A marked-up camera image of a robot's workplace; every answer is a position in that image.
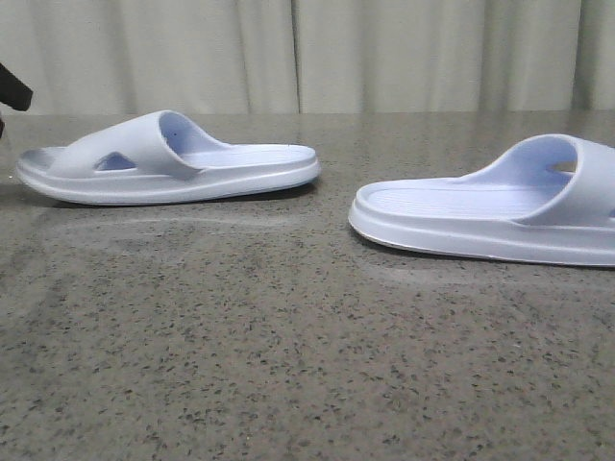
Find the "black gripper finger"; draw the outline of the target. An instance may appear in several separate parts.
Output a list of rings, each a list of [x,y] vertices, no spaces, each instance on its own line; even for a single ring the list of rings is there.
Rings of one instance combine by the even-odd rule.
[[[29,109],[34,92],[0,64],[0,101],[15,110]]]

